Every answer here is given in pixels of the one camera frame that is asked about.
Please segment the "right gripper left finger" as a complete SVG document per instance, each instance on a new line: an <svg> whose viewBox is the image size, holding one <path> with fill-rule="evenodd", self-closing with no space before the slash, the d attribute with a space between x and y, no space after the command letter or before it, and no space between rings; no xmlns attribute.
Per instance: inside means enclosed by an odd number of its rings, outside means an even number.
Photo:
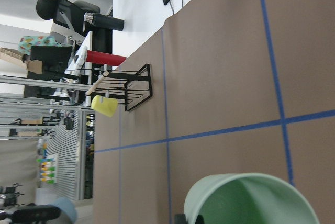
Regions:
<svg viewBox="0 0 335 224"><path fill-rule="evenodd" d="M175 214L174 215L174 223L175 224L187 224L185 214Z"/></svg>

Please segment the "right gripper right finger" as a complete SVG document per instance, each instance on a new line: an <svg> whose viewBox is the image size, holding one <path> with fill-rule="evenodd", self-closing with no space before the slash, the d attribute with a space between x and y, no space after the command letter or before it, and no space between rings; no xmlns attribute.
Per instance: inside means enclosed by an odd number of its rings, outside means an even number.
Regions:
<svg viewBox="0 0 335 224"><path fill-rule="evenodd" d="M204 224L204 217L202 215L197 215L195 224Z"/></svg>

